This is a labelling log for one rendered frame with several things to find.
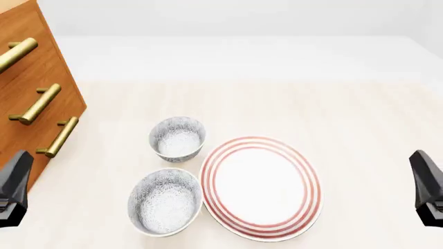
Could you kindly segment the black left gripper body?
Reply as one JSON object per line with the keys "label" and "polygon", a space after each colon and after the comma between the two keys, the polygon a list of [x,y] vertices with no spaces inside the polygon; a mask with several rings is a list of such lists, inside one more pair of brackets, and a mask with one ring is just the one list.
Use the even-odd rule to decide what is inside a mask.
{"label": "black left gripper body", "polygon": [[0,228],[17,227],[27,211],[27,205],[0,194]]}

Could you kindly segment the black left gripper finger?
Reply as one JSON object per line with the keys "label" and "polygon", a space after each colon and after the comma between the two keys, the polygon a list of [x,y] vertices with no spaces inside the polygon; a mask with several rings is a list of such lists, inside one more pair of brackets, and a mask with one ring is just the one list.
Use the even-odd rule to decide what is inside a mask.
{"label": "black left gripper finger", "polygon": [[11,203],[28,207],[27,187],[34,158],[19,150],[0,170],[0,208]]}

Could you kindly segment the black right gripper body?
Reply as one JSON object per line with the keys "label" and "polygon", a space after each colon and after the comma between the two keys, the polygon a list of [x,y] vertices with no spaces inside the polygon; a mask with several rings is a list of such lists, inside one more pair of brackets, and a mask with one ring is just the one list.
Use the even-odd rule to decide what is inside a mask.
{"label": "black right gripper body", "polygon": [[443,228],[443,196],[429,201],[416,196],[415,209],[425,226]]}

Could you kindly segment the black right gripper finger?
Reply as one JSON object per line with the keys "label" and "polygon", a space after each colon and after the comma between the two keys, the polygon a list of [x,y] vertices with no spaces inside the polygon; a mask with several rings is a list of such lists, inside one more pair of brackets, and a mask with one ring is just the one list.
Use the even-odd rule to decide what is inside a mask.
{"label": "black right gripper finger", "polygon": [[443,171],[431,157],[419,149],[409,157],[409,162],[415,180],[415,207],[443,201]]}

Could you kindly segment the patterned grey bowl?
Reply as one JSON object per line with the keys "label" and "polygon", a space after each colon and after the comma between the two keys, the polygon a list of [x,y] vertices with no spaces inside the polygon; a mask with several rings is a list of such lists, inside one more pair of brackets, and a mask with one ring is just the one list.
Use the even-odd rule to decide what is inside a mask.
{"label": "patterned grey bowl", "polygon": [[186,116],[163,120],[149,134],[151,148],[169,163],[182,163],[194,158],[201,151],[205,140],[203,124]]}
{"label": "patterned grey bowl", "polygon": [[203,205],[198,179],[176,167],[158,169],[139,180],[127,201],[129,220],[141,233],[168,237],[185,230]]}

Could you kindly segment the wooden drawer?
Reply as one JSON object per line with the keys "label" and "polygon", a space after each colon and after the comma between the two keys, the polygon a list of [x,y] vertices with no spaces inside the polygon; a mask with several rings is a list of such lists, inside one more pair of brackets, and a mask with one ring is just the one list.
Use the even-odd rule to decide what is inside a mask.
{"label": "wooden drawer", "polygon": [[17,106],[19,98],[31,89],[43,88],[52,84],[71,84],[75,82],[66,70],[66,65],[54,51],[53,56],[38,64],[34,70],[26,70],[0,90],[0,165],[4,164],[19,151],[14,141],[12,125],[8,123],[9,112]]}
{"label": "wooden drawer", "polygon": [[38,47],[0,74],[0,90],[22,76],[26,70],[38,68],[38,64],[53,56],[51,39],[36,10],[36,4],[31,1],[0,14],[0,55],[9,50],[8,43],[22,42],[28,38],[35,39]]}
{"label": "wooden drawer", "polygon": [[[81,95],[78,94],[73,85],[62,83],[59,83],[59,85],[62,87],[62,90],[32,124],[26,126],[19,121],[8,121],[15,133],[13,138],[17,143],[17,148],[25,149],[34,157],[28,188],[35,184],[52,159],[43,154],[37,154],[36,149],[49,147],[63,128],[57,126],[57,122],[69,120],[73,116],[78,117],[80,121],[80,116],[86,109]],[[17,106],[9,114],[23,114],[40,96],[41,94],[38,94],[36,89],[26,91],[25,95],[19,98]]]}

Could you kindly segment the white plate with red rings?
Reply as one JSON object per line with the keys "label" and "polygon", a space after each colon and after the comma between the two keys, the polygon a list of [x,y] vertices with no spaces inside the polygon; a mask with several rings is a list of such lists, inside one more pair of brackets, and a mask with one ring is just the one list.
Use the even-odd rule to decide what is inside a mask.
{"label": "white plate with red rings", "polygon": [[224,228],[259,242],[290,240],[320,216],[316,168],[296,149],[266,136],[240,136],[208,153],[199,172],[207,211]]}

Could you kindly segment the wooden cabinet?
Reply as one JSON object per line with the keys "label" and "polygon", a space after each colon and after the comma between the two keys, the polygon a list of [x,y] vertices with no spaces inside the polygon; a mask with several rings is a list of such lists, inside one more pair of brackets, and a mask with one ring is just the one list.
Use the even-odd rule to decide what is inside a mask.
{"label": "wooden cabinet", "polygon": [[[73,76],[67,66],[67,63],[65,62],[63,55],[62,55],[62,53],[61,53],[61,51],[54,39],[54,36],[52,35],[52,32],[51,32],[43,14],[42,14],[42,11],[37,3],[37,0],[0,0],[0,14],[3,14],[4,12],[7,12],[7,11],[9,11],[13,8],[16,8],[17,6],[20,6],[23,3],[27,3],[29,1],[36,4],[36,10],[38,11],[38,14],[40,16],[40,19],[42,20],[44,27],[47,29],[47,33],[48,33],[49,38],[51,39],[51,43],[53,45],[53,51],[55,51],[59,55],[60,59],[62,59],[64,61],[65,65],[66,65],[67,72],[69,72],[70,76],[73,78]],[[76,83],[75,83],[75,86],[76,86],[76,90],[78,91],[78,94],[81,95],[81,92],[79,91],[79,88],[77,87]],[[8,161],[6,161],[4,164],[0,165],[0,169],[2,169]]]}

